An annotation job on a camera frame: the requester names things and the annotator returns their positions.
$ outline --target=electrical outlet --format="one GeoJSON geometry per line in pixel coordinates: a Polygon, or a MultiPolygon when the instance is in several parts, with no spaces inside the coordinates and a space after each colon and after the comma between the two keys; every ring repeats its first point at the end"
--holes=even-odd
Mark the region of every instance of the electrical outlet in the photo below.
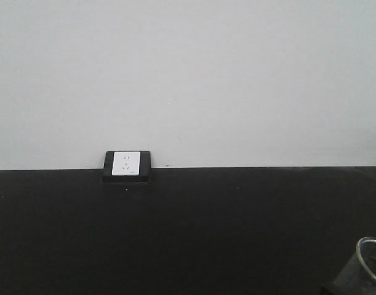
{"type": "Polygon", "coordinates": [[[148,183],[151,173],[149,151],[108,151],[104,159],[104,183],[148,183]]]}
{"type": "Polygon", "coordinates": [[[139,175],[140,152],[115,152],[112,175],[139,175]]]}

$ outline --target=glass rim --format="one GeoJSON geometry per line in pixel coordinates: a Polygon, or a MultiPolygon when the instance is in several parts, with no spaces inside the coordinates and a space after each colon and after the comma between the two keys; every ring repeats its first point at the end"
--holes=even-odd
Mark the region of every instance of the glass rim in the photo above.
{"type": "Polygon", "coordinates": [[[361,245],[365,242],[374,242],[376,243],[376,238],[374,237],[365,237],[361,238],[357,244],[356,244],[356,255],[363,266],[363,268],[366,270],[366,272],[376,281],[376,274],[374,274],[367,266],[366,262],[364,261],[363,257],[361,256],[361,245]]]}

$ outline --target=dark object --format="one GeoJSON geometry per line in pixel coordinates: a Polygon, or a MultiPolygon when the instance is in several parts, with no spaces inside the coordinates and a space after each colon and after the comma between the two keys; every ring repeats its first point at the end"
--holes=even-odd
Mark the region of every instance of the dark object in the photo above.
{"type": "Polygon", "coordinates": [[[337,289],[332,283],[327,283],[321,288],[321,295],[347,295],[337,289]]]}
{"type": "Polygon", "coordinates": [[[376,167],[102,173],[0,171],[0,295],[318,295],[376,237],[376,167]]]}
{"type": "Polygon", "coordinates": [[[151,154],[140,152],[140,170],[138,175],[112,175],[115,152],[106,152],[103,168],[103,182],[105,183],[145,183],[150,180],[151,154]]]}

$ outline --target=white wall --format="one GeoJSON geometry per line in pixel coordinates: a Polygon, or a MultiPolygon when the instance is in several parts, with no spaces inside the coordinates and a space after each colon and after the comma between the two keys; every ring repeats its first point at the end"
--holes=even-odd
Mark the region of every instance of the white wall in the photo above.
{"type": "Polygon", "coordinates": [[[0,169],[376,165],[376,1],[0,1],[0,169]]]}

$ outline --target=clear glass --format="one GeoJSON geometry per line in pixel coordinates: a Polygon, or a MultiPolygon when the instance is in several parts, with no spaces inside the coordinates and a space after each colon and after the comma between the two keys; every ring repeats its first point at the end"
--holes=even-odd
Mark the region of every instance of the clear glass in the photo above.
{"type": "Polygon", "coordinates": [[[376,295],[376,238],[362,238],[334,285],[348,295],[376,295]]]}

